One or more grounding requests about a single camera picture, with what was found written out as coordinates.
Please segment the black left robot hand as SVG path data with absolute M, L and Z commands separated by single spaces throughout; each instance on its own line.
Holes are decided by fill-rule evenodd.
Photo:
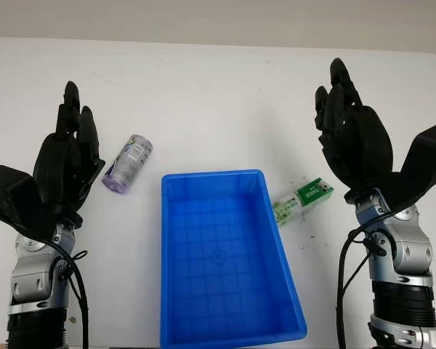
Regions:
M 92 111 L 81 106 L 78 87 L 68 81 L 56 129 L 44 139 L 33 170 L 45 209 L 58 222 L 80 228 L 78 210 L 104 165 Z

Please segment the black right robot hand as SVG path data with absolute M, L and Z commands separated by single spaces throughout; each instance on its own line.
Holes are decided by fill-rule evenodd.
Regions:
M 350 189 L 392 171 L 392 143 L 376 111 L 364 104 L 346 65 L 330 65 L 331 89 L 315 93 L 315 126 L 325 159 L 336 177 Z

